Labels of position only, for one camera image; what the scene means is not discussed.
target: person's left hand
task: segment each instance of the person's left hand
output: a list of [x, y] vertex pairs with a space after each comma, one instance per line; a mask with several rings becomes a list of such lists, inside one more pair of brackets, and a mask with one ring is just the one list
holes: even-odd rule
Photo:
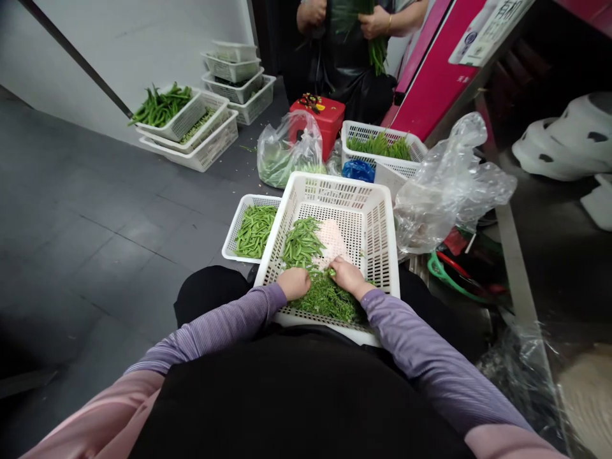
[[374, 12], [371, 15], [360, 14], [359, 21], [361, 22], [361, 30], [365, 39], [373, 40], [380, 35], [384, 35], [389, 27], [390, 16], [380, 5], [374, 7]]
[[310, 289], [310, 273], [304, 268], [291, 268], [281, 273], [276, 281], [287, 301], [298, 300], [308, 293]]

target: red plastic container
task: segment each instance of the red plastic container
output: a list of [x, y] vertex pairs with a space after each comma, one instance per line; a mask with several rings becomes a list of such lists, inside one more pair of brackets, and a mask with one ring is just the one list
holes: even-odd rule
[[[323, 162], [327, 162], [332, 152], [333, 144], [336, 142], [338, 132], [342, 129], [342, 122], [344, 121], [344, 109], [345, 106], [341, 102], [336, 102], [328, 98], [318, 98], [316, 108], [319, 113], [316, 113], [311, 107], [300, 103], [300, 100], [295, 101], [290, 112], [296, 110], [306, 110], [317, 120], [321, 136], [323, 137]], [[298, 133], [303, 131], [306, 127], [299, 126], [300, 123], [296, 123], [296, 126], [291, 126], [291, 141], [297, 140]]]

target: plastic crate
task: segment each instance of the plastic crate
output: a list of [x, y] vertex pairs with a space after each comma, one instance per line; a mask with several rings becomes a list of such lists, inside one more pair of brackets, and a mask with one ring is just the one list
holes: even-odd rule
[[166, 157], [173, 163], [181, 164], [198, 172], [204, 172], [238, 138], [238, 124], [236, 124], [238, 113], [234, 110], [228, 111], [230, 112], [229, 118], [189, 154], [178, 153], [162, 147], [147, 136], [142, 136], [140, 142], [151, 148], [154, 153]]
[[202, 81], [204, 81], [204, 84], [207, 86], [209, 91], [228, 98], [230, 102], [244, 104], [249, 100], [249, 97], [253, 91], [258, 91], [261, 88], [262, 74], [263, 67], [259, 67], [257, 75], [252, 77], [248, 82], [244, 83], [244, 85], [239, 88], [224, 85], [223, 83], [217, 83], [211, 72], [205, 73], [202, 76]]
[[260, 263], [261, 258], [240, 257], [234, 253], [236, 250], [236, 237], [242, 226], [244, 213], [249, 206], [274, 206], [278, 208], [280, 205], [281, 198], [276, 198], [275, 196], [266, 196], [265, 194], [246, 194], [243, 196], [234, 214], [234, 219], [231, 221], [228, 236], [225, 238], [225, 244], [223, 244], [223, 248], [221, 249], [223, 258], [242, 261], [243, 263]]
[[263, 113], [270, 106], [274, 98], [275, 76], [263, 75], [264, 86], [249, 100], [245, 105], [229, 103], [228, 107], [238, 112], [238, 123], [250, 126], [255, 118]]
[[149, 137], [160, 147], [177, 151], [183, 155], [195, 151], [200, 144], [208, 138], [208, 136], [219, 129], [219, 126], [225, 123], [230, 117], [230, 112], [227, 110], [228, 100], [226, 98], [222, 98], [216, 94], [212, 94], [211, 92], [203, 92], [202, 97], [206, 100], [208, 107], [215, 109], [215, 114], [211, 116], [210, 119], [206, 121], [206, 124], [199, 128], [198, 132], [196, 132], [184, 145], [181, 145], [179, 142], [173, 142], [163, 137], [148, 133], [140, 127], [136, 128], [136, 132]]
[[216, 55], [214, 51], [202, 53], [208, 70], [210, 70], [215, 77], [229, 80], [232, 83], [240, 83], [244, 80], [248, 80], [259, 70], [261, 59], [233, 64], [232, 62], [217, 59], [215, 57]]
[[[161, 93], [166, 93], [172, 89], [172, 86], [167, 86], [161, 90]], [[207, 98], [202, 97], [202, 91], [193, 88], [193, 96], [191, 100], [184, 106], [179, 113], [166, 123], [164, 127], [154, 127], [148, 124], [136, 123], [136, 126], [148, 133], [159, 137], [180, 142], [185, 134], [198, 122], [206, 113]]]
[[229, 62], [249, 62], [257, 59], [257, 46], [217, 40], [212, 43], [217, 47], [217, 55], [223, 55]]
[[[337, 221], [353, 263], [366, 279], [400, 297], [393, 208], [389, 189], [331, 175], [293, 172], [282, 195], [255, 285], [276, 282], [287, 233], [296, 220], [315, 217]], [[372, 331], [328, 317], [284, 307], [274, 316], [283, 326], [325, 324], [358, 344], [380, 346]]]
[[410, 170], [410, 175], [405, 176], [405, 168], [394, 164], [387, 164], [380, 159], [376, 159], [376, 175], [374, 183], [384, 185], [391, 193], [391, 202], [395, 205], [395, 197], [401, 187], [404, 186], [406, 180], [414, 175], [414, 171]]
[[[347, 147], [347, 142], [351, 138], [357, 137], [361, 140], [368, 140], [371, 136], [376, 137], [381, 132], [384, 133], [385, 137], [391, 142], [395, 142], [399, 139], [405, 139], [405, 142], [410, 147], [410, 155], [413, 161], [394, 159], [371, 153], [360, 153]], [[347, 161], [352, 159], [360, 159], [371, 165], [375, 170], [376, 160], [378, 159], [384, 161], [385, 164], [392, 164], [393, 166], [396, 166], [397, 168], [403, 170], [403, 175], [411, 177], [418, 168], [416, 163], [421, 162], [425, 153], [427, 153], [427, 148], [416, 135], [355, 121], [345, 121], [342, 123], [342, 167], [344, 167], [344, 163]]]

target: gray tiled floor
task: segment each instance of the gray tiled floor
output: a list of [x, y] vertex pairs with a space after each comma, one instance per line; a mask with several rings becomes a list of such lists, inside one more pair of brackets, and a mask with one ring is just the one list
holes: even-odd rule
[[0, 336], [40, 366], [60, 365], [21, 397], [0, 432], [17, 457], [176, 327], [185, 278], [208, 265], [246, 274], [221, 246], [241, 197], [262, 185], [254, 149], [273, 105], [206, 173], [0, 101]]

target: purple sleeve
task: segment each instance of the purple sleeve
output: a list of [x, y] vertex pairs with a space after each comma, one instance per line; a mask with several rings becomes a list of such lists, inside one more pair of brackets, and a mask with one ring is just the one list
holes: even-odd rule
[[533, 432], [510, 401], [406, 303], [371, 290], [361, 306], [396, 365], [461, 436], [484, 424]]
[[255, 287], [239, 300], [183, 325], [149, 349], [125, 374], [150, 370], [166, 375], [172, 365], [249, 340], [286, 304], [287, 298], [278, 284]]

